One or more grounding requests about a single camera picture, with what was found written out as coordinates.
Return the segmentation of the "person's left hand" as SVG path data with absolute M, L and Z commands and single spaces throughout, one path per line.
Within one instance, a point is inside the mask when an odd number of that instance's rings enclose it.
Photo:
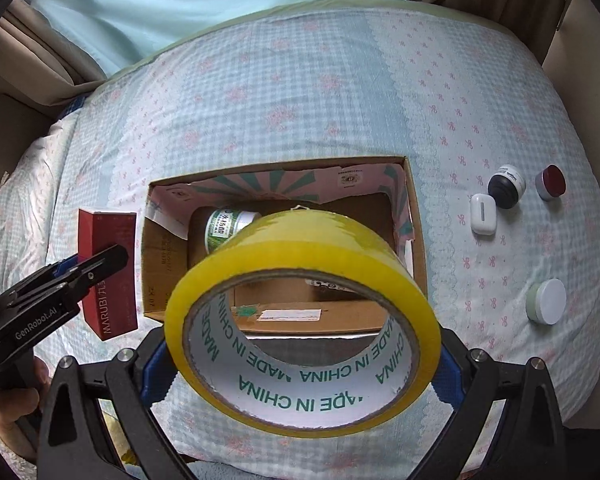
M 50 372 L 37 356 L 33 358 L 33 370 L 34 388 L 0 390 L 0 439 L 12 452 L 30 462 L 36 459 L 36 451 L 17 426 L 17 420 L 42 408 L 50 390 Z

